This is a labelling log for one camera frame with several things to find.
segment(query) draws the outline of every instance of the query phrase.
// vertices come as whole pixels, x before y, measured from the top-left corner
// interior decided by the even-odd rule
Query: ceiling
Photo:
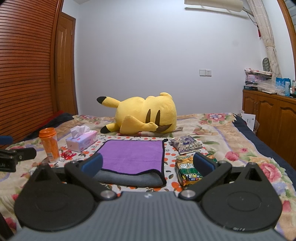
[[[74,0],[74,1],[77,2],[78,4],[82,4],[82,3],[87,2],[89,0]]]

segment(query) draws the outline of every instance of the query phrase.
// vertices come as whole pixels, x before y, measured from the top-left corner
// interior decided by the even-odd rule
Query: purple towel
[[[99,152],[103,156],[102,170],[126,175],[139,175],[150,171],[163,174],[164,142],[138,140],[109,140]]]

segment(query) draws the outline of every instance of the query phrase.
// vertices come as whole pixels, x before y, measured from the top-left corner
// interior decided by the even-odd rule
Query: white switch plate
[[[210,69],[205,70],[205,75],[206,76],[212,76],[212,71]]]
[[[200,76],[206,76],[205,75],[205,69],[200,69]]]

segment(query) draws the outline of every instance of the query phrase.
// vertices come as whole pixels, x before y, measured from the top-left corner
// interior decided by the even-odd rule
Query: orange tumbler
[[[49,162],[54,163],[59,159],[59,148],[57,146],[57,132],[53,127],[45,128],[39,132]]]

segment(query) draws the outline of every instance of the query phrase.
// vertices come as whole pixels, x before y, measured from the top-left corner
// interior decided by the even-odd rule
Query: pikachu plush toy
[[[173,98],[168,93],[148,96],[146,99],[132,97],[124,101],[101,96],[97,101],[104,106],[117,108],[116,122],[104,126],[101,129],[103,134],[114,131],[125,135],[140,131],[168,133],[176,128],[177,111]]]

